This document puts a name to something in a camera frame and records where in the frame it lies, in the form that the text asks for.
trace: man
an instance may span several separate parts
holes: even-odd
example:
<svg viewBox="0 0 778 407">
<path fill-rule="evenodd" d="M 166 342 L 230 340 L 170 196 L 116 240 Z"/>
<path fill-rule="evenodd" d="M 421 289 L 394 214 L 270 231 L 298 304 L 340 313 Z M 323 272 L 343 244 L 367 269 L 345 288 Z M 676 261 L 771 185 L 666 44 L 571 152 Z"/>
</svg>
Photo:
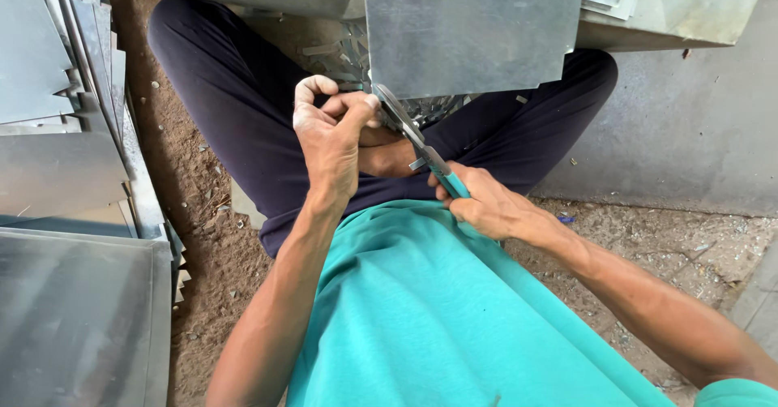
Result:
<svg viewBox="0 0 778 407">
<path fill-rule="evenodd" d="M 276 258 L 208 406 L 275 406 L 287 386 L 293 406 L 672 405 L 500 249 L 506 238 L 559 260 L 703 389 L 697 406 L 778 405 L 778 364 L 743 331 L 524 197 L 611 93 L 609 55 L 569 54 L 562 80 L 484 94 L 426 128 L 472 194 L 452 201 L 408 169 L 410 143 L 373 129 L 374 96 L 338 94 L 224 6 L 163 0 L 149 40 L 267 215 L 260 237 Z"/>
</svg>

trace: teal handle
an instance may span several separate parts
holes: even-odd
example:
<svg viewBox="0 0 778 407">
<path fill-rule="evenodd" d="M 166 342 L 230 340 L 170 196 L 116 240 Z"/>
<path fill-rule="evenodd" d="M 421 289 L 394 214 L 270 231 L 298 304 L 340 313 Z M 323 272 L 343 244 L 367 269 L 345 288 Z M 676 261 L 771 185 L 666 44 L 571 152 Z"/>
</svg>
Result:
<svg viewBox="0 0 778 407">
<path fill-rule="evenodd" d="M 438 180 L 444 187 L 446 187 L 446 191 L 448 191 L 452 198 L 470 198 L 470 191 L 468 191 L 467 187 L 465 187 L 462 181 L 459 180 L 457 173 L 451 172 L 451 174 L 447 176 L 438 176 Z"/>
</svg>

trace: dirt ground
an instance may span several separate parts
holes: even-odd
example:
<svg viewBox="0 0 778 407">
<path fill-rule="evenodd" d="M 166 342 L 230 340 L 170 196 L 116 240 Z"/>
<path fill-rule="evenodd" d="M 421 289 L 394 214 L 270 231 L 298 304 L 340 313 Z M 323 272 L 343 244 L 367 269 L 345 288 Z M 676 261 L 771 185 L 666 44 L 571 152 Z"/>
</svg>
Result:
<svg viewBox="0 0 778 407">
<path fill-rule="evenodd" d="M 145 42 L 146 20 L 157 2 L 111 0 L 120 48 L 127 51 L 141 149 L 160 202 L 187 249 L 185 267 L 192 279 L 182 290 L 185 301 L 173 312 L 168 404 L 189 407 L 203 405 L 219 352 L 272 260 L 256 231 L 248 225 L 238 228 L 246 216 L 217 211 L 219 204 L 229 204 L 229 175 L 210 148 L 199 151 L 205 142 Z M 289 36 L 263 35 L 273 43 Z M 153 88 L 152 81 L 160 86 Z M 778 220 L 765 218 L 536 202 L 550 212 L 575 217 L 571 227 L 582 236 L 722 312 L 734 304 L 778 229 Z M 520 241 L 509 241 L 507 250 L 658 390 L 681 407 L 692 405 L 696 390 L 556 262 Z"/>
</svg>

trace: shirt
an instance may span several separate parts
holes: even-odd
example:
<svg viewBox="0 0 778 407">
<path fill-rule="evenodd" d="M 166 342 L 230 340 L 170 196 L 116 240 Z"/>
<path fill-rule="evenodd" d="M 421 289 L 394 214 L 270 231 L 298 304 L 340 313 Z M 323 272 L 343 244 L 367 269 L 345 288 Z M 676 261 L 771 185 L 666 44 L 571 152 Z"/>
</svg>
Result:
<svg viewBox="0 0 778 407">
<path fill-rule="evenodd" d="M 336 229 L 290 407 L 672 407 L 499 244 L 437 201 L 391 201 Z M 696 407 L 778 405 L 726 380 Z"/>
</svg>

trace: leg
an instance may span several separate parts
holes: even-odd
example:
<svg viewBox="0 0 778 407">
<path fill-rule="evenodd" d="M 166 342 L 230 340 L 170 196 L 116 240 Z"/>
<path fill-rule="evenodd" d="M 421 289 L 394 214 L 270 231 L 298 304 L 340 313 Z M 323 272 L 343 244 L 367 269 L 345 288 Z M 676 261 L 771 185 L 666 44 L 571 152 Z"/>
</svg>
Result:
<svg viewBox="0 0 778 407">
<path fill-rule="evenodd" d="M 617 78 L 609 54 L 577 50 L 565 57 L 561 80 L 484 94 L 425 130 L 426 142 L 444 159 L 485 168 L 511 191 L 527 194 L 578 140 Z M 519 103 L 517 94 L 528 102 Z M 414 193 L 429 196 L 419 183 Z"/>
<path fill-rule="evenodd" d="M 267 216 L 260 238 L 274 257 L 308 191 L 292 103 L 310 74 L 210 1 L 162 0 L 149 44 L 213 152 Z"/>
</svg>

